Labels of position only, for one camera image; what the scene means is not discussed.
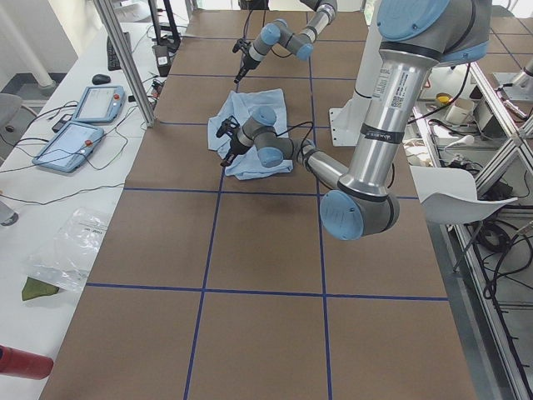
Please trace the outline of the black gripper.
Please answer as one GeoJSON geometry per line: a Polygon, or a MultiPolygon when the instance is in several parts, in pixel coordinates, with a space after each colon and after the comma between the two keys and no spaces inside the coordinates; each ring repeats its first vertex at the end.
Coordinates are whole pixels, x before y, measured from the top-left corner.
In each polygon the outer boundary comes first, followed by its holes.
{"type": "Polygon", "coordinates": [[[242,143],[238,141],[230,142],[230,151],[222,159],[220,165],[222,167],[230,167],[237,156],[244,155],[247,153],[247,151],[248,151],[248,146],[243,145],[242,143]]]}
{"type": "Polygon", "coordinates": [[[242,68],[239,70],[237,75],[235,76],[233,82],[235,84],[238,84],[248,73],[250,70],[254,70],[259,66],[260,62],[251,57],[249,54],[247,54],[243,58],[243,65],[242,68]]]}

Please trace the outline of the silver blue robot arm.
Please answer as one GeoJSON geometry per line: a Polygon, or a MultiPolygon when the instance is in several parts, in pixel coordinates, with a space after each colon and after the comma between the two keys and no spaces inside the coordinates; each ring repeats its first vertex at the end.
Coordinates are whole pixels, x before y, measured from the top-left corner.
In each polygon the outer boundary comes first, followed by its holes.
{"type": "Polygon", "coordinates": [[[276,114],[268,106],[245,122],[224,120],[217,127],[217,137],[229,139],[223,166],[256,149],[265,168],[293,160],[321,180],[328,187],[321,200],[321,223],[341,240],[382,233],[396,223],[400,206],[387,191],[386,179],[412,108],[432,68],[467,64],[486,55],[491,3],[384,1],[375,17],[382,65],[349,165],[310,140],[280,136],[274,128],[276,114]]]}
{"type": "Polygon", "coordinates": [[[253,42],[239,38],[232,52],[242,51],[242,66],[234,79],[239,83],[250,70],[256,69],[272,48],[279,44],[298,59],[307,61],[313,52],[313,43],[321,31],[331,24],[337,13],[337,1],[301,1],[315,12],[311,21],[299,32],[293,32],[287,22],[278,18],[265,25],[253,42]]]}

